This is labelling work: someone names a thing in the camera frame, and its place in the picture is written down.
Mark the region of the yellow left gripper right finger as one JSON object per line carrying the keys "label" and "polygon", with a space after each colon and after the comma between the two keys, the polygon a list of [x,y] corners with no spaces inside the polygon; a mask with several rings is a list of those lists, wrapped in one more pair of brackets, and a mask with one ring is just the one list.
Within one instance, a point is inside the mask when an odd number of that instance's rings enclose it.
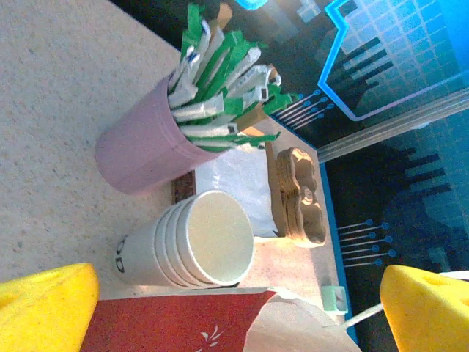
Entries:
{"label": "yellow left gripper right finger", "polygon": [[380,301],[399,351],[468,350],[468,282],[390,265]]}

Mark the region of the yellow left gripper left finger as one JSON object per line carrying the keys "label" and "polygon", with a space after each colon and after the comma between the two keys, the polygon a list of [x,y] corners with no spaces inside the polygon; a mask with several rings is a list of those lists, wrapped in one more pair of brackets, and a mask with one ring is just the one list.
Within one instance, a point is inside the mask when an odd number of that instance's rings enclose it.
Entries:
{"label": "yellow left gripper left finger", "polygon": [[2,351],[79,351],[99,299],[91,263],[1,283]]}

